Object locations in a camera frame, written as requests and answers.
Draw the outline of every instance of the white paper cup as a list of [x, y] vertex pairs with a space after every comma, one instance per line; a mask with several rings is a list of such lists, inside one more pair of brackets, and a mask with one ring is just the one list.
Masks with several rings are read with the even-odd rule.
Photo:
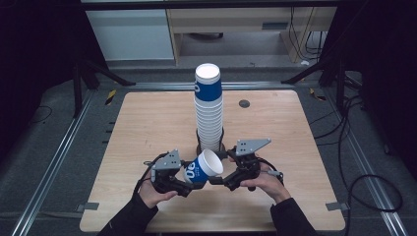
[[223, 120], [223, 114], [217, 114], [217, 115], [200, 115], [196, 114], [197, 117], [197, 123], [201, 124], [214, 124], [217, 122], [221, 122]]
[[218, 145], [216, 146], [201, 146], [204, 149], [218, 149]]
[[220, 69], [211, 63], [197, 67], [195, 99], [202, 106], [215, 106], [222, 100]]
[[210, 149], [203, 149], [184, 170], [184, 180], [188, 183], [205, 183], [209, 176], [223, 173], [223, 164], [218, 156]]
[[199, 133], [200, 140], [203, 140], [203, 141], [210, 141], [210, 140], [219, 141], [219, 138], [220, 138], [222, 132], [220, 130], [220, 131], [215, 131], [215, 132], [210, 132], [210, 133], [205, 133], [205, 132], [202, 132], [202, 131], [198, 131], [198, 133]]
[[216, 127], [204, 127], [204, 126], [198, 126], [197, 132], [200, 135], [214, 135], [214, 134], [221, 134], [222, 133], [222, 127], [216, 126]]
[[196, 106], [196, 113], [198, 114], [202, 114], [202, 115], [208, 115], [208, 114], [218, 114], [223, 112], [223, 106], [218, 106], [215, 109], [204, 109], [204, 108], [199, 108]]

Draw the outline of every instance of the black cable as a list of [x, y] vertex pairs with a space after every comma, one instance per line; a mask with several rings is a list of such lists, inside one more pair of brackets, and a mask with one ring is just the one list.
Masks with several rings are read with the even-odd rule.
[[141, 177], [141, 179], [140, 180], [138, 180], [138, 183], [136, 183], [136, 186], [135, 186], [135, 190], [133, 191], [133, 195], [132, 195], [132, 199], [136, 196], [136, 194], [139, 192], [139, 188], [141, 188], [141, 186], [142, 186], [142, 184], [146, 181], [146, 180], [148, 180], [148, 179], [145, 179], [145, 177], [147, 176], [147, 174], [148, 174], [148, 172], [150, 171], [150, 169], [156, 164], [156, 162], [159, 160], [159, 159], [161, 159], [161, 158], [163, 158], [163, 157], [165, 157], [166, 155], [168, 154], [168, 152], [167, 153], [163, 153], [163, 154], [160, 154], [159, 156], [157, 156], [156, 157], [156, 159], [155, 160], [153, 160], [152, 162], [146, 162], [145, 164], [147, 164], [148, 165], [148, 168], [147, 168], [147, 170], [145, 171], [145, 173], [144, 173], [144, 175], [142, 175], [142, 177]]
[[273, 171], [276, 171], [275, 166], [273, 166], [269, 161], [258, 157], [258, 161], [267, 164], [270, 168], [272, 168]]
[[321, 31], [320, 32], [320, 39], [319, 39], [319, 47], [318, 47], [319, 56], [317, 58], [317, 62], [319, 62], [319, 59], [321, 58], [321, 55], [322, 55], [322, 39], [323, 39], [323, 32]]
[[[346, 138], [347, 138], [347, 136], [349, 135], [349, 133], [350, 133], [350, 123], [349, 123], [349, 129], [347, 130], [347, 132], [346, 132], [346, 135], [341, 139], [341, 141], [344, 141]], [[339, 141], [339, 140], [337, 140], [336, 142], [333, 142], [333, 143], [326, 143], [326, 144], [317, 144], [316, 146], [330, 146], [330, 145], [337, 145], [339, 142], [341, 142], [341, 141]]]
[[[295, 27], [294, 27], [294, 24], [293, 24], [293, 21], [294, 21], [294, 7], [291, 7], [290, 13], [291, 13], [291, 15], [290, 15], [290, 24], [289, 24], [289, 28], [288, 28], [288, 37], [289, 37], [289, 40], [290, 40], [292, 46], [295, 48], [295, 51], [297, 52], [298, 57], [300, 57], [303, 60], [308, 60], [308, 61], [317, 59], [317, 58], [310, 58], [310, 57], [304, 56], [303, 53], [301, 52], [300, 43], [298, 41], [298, 36], [297, 36], [297, 33], [295, 31]], [[294, 32], [295, 40], [296, 40], [297, 43], [294, 43], [294, 41], [291, 38], [291, 29]]]
[[318, 122], [318, 121], [320, 121], [320, 120], [325, 119], [326, 117], [328, 117], [329, 115], [331, 115], [331, 114], [333, 114], [333, 113], [335, 113], [335, 112], [336, 112], [336, 111], [335, 111], [335, 110], [333, 110], [331, 113], [326, 114], [326, 115], [324, 115], [324, 116], [322, 116], [322, 117], [320, 117], [320, 118], [317, 118], [316, 120], [314, 120], [314, 121], [310, 122], [310, 123], [309, 123], [309, 125], [313, 125], [314, 123], [316, 123], [316, 122]]
[[312, 39], [313, 45], [315, 45], [316, 43], [314, 42], [314, 38], [313, 38], [314, 32], [310, 31], [309, 35], [307, 36], [307, 40], [306, 43], [304, 44], [304, 47], [306, 48], [306, 52], [313, 54], [313, 55], [320, 55], [322, 54], [321, 50], [322, 50], [322, 37], [323, 37], [323, 32], [320, 32], [320, 41], [319, 41], [319, 46], [318, 47], [309, 47], [307, 44], [310, 40], [310, 38]]
[[341, 114], [342, 114], [342, 118], [341, 118], [341, 120], [340, 120], [340, 122], [337, 124], [337, 126], [336, 127], [334, 127], [332, 130], [330, 130], [329, 132], [327, 132], [327, 133], [325, 133], [325, 134], [322, 134], [322, 135], [319, 135], [319, 136], [316, 136], [316, 137], [314, 137], [314, 139], [315, 140], [318, 140], [318, 139], [321, 139], [321, 138], [323, 138], [323, 137], [326, 137], [326, 136], [329, 136], [329, 135], [331, 135], [331, 134], [333, 134], [334, 132], [336, 132], [337, 130], [338, 130], [338, 128], [344, 123], [344, 121], [345, 121], [345, 119], [346, 119], [346, 115], [343, 115], [343, 114], [345, 114], [347, 111], [348, 111], [348, 109], [350, 108], [350, 107], [346, 107], [346, 106], [350, 106], [351, 104], [351, 101], [352, 100], [354, 100], [354, 99], [356, 99], [356, 98], [358, 98], [359, 97], [359, 95], [355, 95], [355, 96], [353, 96], [353, 97], [351, 97], [351, 98], [349, 98], [346, 102], [345, 102], [345, 104], [344, 104], [344, 107], [343, 107], [343, 109], [342, 109], [342, 111], [341, 111]]
[[30, 122], [31, 124], [35, 124], [35, 123], [42, 122], [42, 121], [46, 120], [46, 119], [47, 119], [47, 118], [48, 118], [48, 117], [52, 114], [52, 108], [51, 108], [50, 106], [47, 106], [47, 105], [41, 105], [41, 106], [39, 106], [38, 108], [48, 108], [48, 109], [49, 109], [49, 114], [47, 114], [45, 118], [42, 118], [42, 119], [37, 120], [37, 121], [32, 121], [32, 122]]
[[[345, 117], [345, 119], [344, 119], [344, 122], [343, 122], [343, 126], [342, 126], [342, 129], [341, 129], [341, 131], [340, 131], [340, 134], [339, 134], [339, 138], [338, 138], [338, 145], [337, 145], [337, 160], [338, 160], [338, 168], [339, 168], [339, 172], [340, 172], [340, 177], [341, 177], [341, 179], [342, 179], [342, 182], [343, 182], [343, 185], [344, 185], [344, 187], [346, 188], [346, 190], [347, 190], [347, 192], [348, 192], [348, 199], [347, 199], [347, 203], [348, 203], [348, 205], [349, 206], [351, 206], [351, 202], [352, 202], [352, 198], [353, 199], [355, 199], [359, 204], [361, 204], [362, 206], [364, 206], [364, 207], [367, 207], [367, 208], [370, 208], [370, 209], [373, 209], [373, 210], [379, 210], [379, 211], [383, 211], [383, 212], [396, 212], [396, 211], [398, 211], [398, 210], [400, 210], [401, 208], [402, 208], [402, 204], [403, 204], [403, 199], [402, 199], [402, 196], [401, 196], [401, 193], [399, 192], [399, 190], [398, 189], [396, 189], [396, 187], [388, 180], [388, 179], [386, 179], [386, 178], [384, 178], [384, 177], [382, 177], [382, 176], [379, 176], [379, 175], [374, 175], [374, 174], [365, 174], [365, 175], [361, 175], [361, 176], [359, 176], [359, 177], [357, 177], [353, 182], [352, 182], [352, 184], [348, 187], [348, 185], [347, 185], [347, 182], [346, 182], [346, 179], [345, 179], [345, 176], [344, 176], [344, 173], [343, 173], [343, 168], [342, 168], [342, 165], [341, 165], [341, 141], [342, 141], [342, 137], [343, 137], [343, 133], [345, 133], [344, 132], [344, 130], [345, 130], [345, 128], [346, 128], [346, 125], [349, 123], [349, 110], [350, 110], [350, 108], [352, 107], [352, 106], [354, 106], [354, 105], [356, 105], [356, 104], [359, 104], [359, 102], [357, 102], [357, 103], [355, 103], [355, 104], [351, 104], [352, 103], [352, 101], [353, 101], [353, 99], [349, 99], [345, 104], [344, 104], [344, 107], [346, 107], [346, 110], [344, 111], [344, 117]], [[369, 205], [369, 204], [367, 204], [367, 203], [365, 203], [363, 200], [361, 200], [360, 198], [358, 198], [357, 196], [355, 196], [354, 194], [353, 194], [353, 189], [354, 189], [354, 187], [355, 187], [355, 185], [360, 181], [360, 180], [362, 180], [362, 179], [364, 179], [364, 178], [378, 178], [378, 179], [381, 179], [381, 180], [383, 180], [384, 182], [386, 182], [387, 184], [389, 184], [394, 190], [395, 190], [395, 192], [399, 195], [399, 204], [396, 206], [396, 207], [394, 207], [394, 208], [380, 208], [380, 207], [375, 207], [375, 206], [372, 206], [372, 205]], [[351, 220], [351, 208], [350, 209], [348, 209], [348, 212], [347, 212], [347, 219], [346, 219], [346, 227], [345, 227], [345, 236], [347, 236], [348, 234], [349, 234], [349, 230], [350, 230], [350, 220]]]

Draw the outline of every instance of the floor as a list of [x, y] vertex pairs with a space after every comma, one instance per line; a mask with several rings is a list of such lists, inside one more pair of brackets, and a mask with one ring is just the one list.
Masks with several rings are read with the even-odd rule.
[[[317, 51], [318, 35], [315, 33], [308, 41], [309, 51]], [[327, 133], [340, 123], [340, 117], [334, 111], [334, 87], [318, 86], [320, 72], [307, 77], [295, 87], [279, 87], [279, 81], [289, 79], [308, 67], [301, 61], [295, 64], [289, 61], [279, 32], [262, 35], [225, 33], [223, 38], [190, 34], [185, 36], [183, 43], [182, 54], [175, 67], [112, 69], [122, 78], [137, 82], [141, 87], [122, 88], [99, 75], [101, 84], [98, 90], [84, 88], [83, 97], [90, 100], [82, 120], [73, 119], [71, 82], [51, 88], [44, 94], [27, 131], [11, 151], [8, 163], [2, 166], [0, 235], [12, 234], [15, 229], [23, 230], [22, 235], [94, 235], [80, 230], [82, 214], [77, 208], [88, 201], [124, 94], [133, 90], [157, 89], [156, 86], [188, 89], [188, 84], [194, 80], [193, 69], [202, 63], [211, 62], [220, 66], [222, 79], [231, 89], [237, 82], [256, 82], [268, 86], [268, 89], [296, 90], [315, 137]], [[306, 61], [312, 65], [316, 60]], [[352, 75], [360, 81], [358, 75]], [[111, 104], [106, 105], [112, 89], [117, 90], [116, 95]], [[346, 89], [348, 97], [356, 94], [357, 90]], [[346, 220], [350, 219], [349, 235], [417, 235], [416, 181], [400, 158], [384, 153], [384, 142], [367, 114], [366, 106], [360, 101], [355, 100], [355, 105], [350, 109], [350, 129], [342, 135], [341, 142], [338, 141], [340, 129], [316, 139], [331, 185], [339, 202], [346, 203], [348, 191], [343, 186], [339, 166], [343, 169], [347, 183], [352, 183], [364, 173], [379, 174], [398, 189], [403, 206], [398, 212], [386, 213], [352, 201], [351, 215], [347, 211], [343, 213]], [[74, 122], [80, 122], [80, 126], [71, 130]], [[71, 132], [74, 133], [73, 138], [70, 138]], [[63, 140], [68, 140], [70, 145], [63, 147]], [[374, 179], [360, 181], [353, 193], [373, 206], [396, 206], [399, 203], [394, 188]], [[35, 218], [22, 218], [23, 215], [30, 215], [26, 212], [28, 209], [38, 212]], [[29, 227], [23, 227], [19, 222], [26, 222]], [[345, 235], [344, 230], [321, 233]]]

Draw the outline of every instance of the aluminum rail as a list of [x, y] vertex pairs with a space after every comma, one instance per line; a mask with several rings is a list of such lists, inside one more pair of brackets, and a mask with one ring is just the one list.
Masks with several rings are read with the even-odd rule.
[[[331, 92], [328, 92], [325, 89], [326, 97], [330, 98], [330, 105], [332, 106], [333, 110], [336, 110], [336, 106], [334, 104], [334, 96]], [[341, 120], [339, 113], [336, 113], [338, 120]], [[355, 158], [356, 163], [362, 174], [377, 174], [372, 167], [371, 163], [368, 161], [368, 157], [366, 156], [365, 152], [359, 145], [358, 140], [356, 139], [352, 130], [347, 132], [347, 140], [349, 143], [350, 150], [353, 153], [353, 157]], [[379, 208], [394, 208], [392, 201], [387, 194], [382, 182], [379, 179], [370, 179], [367, 178], [364, 180], [377, 207]], [[381, 212], [384, 222], [387, 225], [387, 228], [391, 235], [394, 236], [408, 236], [408, 232], [404, 227], [401, 219], [397, 212]]]
[[[295, 85], [285, 85], [281, 82], [222, 82], [223, 90], [246, 89], [294, 89], [294, 88], [318, 88], [318, 81], [303, 82]], [[133, 90], [194, 90], [192, 83], [136, 83], [135, 86], [123, 87]]]
[[74, 137], [77, 134], [77, 131], [80, 128], [81, 123], [83, 122], [87, 110], [89, 109], [89, 103], [94, 95], [94, 90], [88, 90], [86, 98], [83, 102], [83, 109], [80, 112], [80, 115], [77, 118], [74, 118], [71, 122], [70, 127], [67, 130], [59, 148], [55, 152], [48, 168], [43, 174], [42, 179], [39, 182], [39, 185], [36, 188], [33, 196], [30, 199], [30, 202], [25, 208], [25, 211], [22, 213], [21, 217], [17, 221], [15, 228], [12, 232], [12, 236], [21, 236], [27, 235], [31, 225], [38, 214], [40, 207], [42, 206], [43, 201], [48, 194], [48, 191], [55, 180], [55, 177], [62, 165], [62, 162], [65, 159], [65, 156], [74, 140]]
[[289, 7], [339, 7], [361, 4], [364, 0], [173, 0], [146, 2], [94, 2], [58, 4], [59, 8], [78, 8], [85, 11], [156, 10], [156, 9], [207, 9], [207, 8], [289, 8]]

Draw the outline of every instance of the gray floor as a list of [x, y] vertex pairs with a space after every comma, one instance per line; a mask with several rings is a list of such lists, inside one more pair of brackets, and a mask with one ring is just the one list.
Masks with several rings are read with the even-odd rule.
[[[187, 35], [184, 42], [181, 60], [175, 68], [149, 67], [140, 70], [119, 69], [114, 72], [134, 82], [166, 85], [173, 82], [192, 82], [193, 69], [204, 62], [219, 65], [222, 80], [226, 83], [279, 82], [305, 69], [305, 66], [299, 63], [289, 62], [278, 33], [271, 32], [257, 37], [251, 34], [231, 33], [219, 39]], [[317, 86], [319, 76], [320, 72], [315, 73], [292, 88], [297, 91], [309, 122], [325, 117], [333, 111], [331, 96], [334, 88], [319, 88]], [[92, 93], [86, 118], [81, 123], [58, 174], [42, 202], [39, 210], [42, 213], [74, 213], [77, 205], [88, 200], [89, 191], [106, 149], [106, 142], [111, 136], [107, 132], [112, 129], [111, 122], [117, 119], [124, 94], [137, 90], [122, 88], [103, 76], [99, 77], [101, 85]], [[72, 83], [67, 82], [49, 89], [44, 94], [42, 107], [37, 109], [32, 123], [10, 153], [9, 163], [2, 166], [0, 235], [9, 235], [15, 228], [19, 216], [30, 202], [73, 121], [72, 87]], [[327, 100], [316, 99], [310, 95], [309, 88], [313, 88], [316, 95], [324, 95]], [[117, 89], [116, 95], [110, 105], [105, 105], [111, 89]], [[86, 92], [85, 89], [84, 91], [84, 96], [91, 93], [91, 91]], [[356, 93], [354, 90], [347, 90], [349, 97]], [[311, 124], [313, 135], [324, 134], [335, 127], [339, 122], [336, 114], [331, 113]], [[361, 109], [360, 105], [352, 107], [349, 122], [351, 127], [349, 134], [353, 134], [357, 139], [375, 173], [388, 178], [400, 191], [404, 206], [397, 215], [408, 235], [417, 235], [416, 181], [410, 176], [400, 158], [384, 153], [384, 143], [379, 138], [369, 114]], [[317, 140], [317, 144], [336, 197], [341, 203], [345, 203], [347, 191], [343, 187], [338, 169], [337, 145], [326, 145], [337, 142], [338, 135], [339, 133], [335, 132]], [[362, 174], [354, 150], [350, 147], [349, 140], [343, 139], [341, 162], [348, 183]], [[385, 187], [385, 189], [388, 198], [395, 205], [398, 202], [397, 195], [391, 188]], [[354, 193], [368, 203], [374, 203], [369, 185], [364, 182], [354, 189]], [[356, 201], [352, 202], [351, 212], [349, 235], [404, 235], [400, 232], [398, 234], [389, 232], [387, 220], [379, 211], [368, 209]], [[28, 235], [93, 235], [80, 230], [78, 218], [69, 218], [68, 214], [64, 216], [51, 217], [50, 214], [39, 214], [31, 225]], [[323, 234], [344, 235], [344, 231], [323, 232]]]

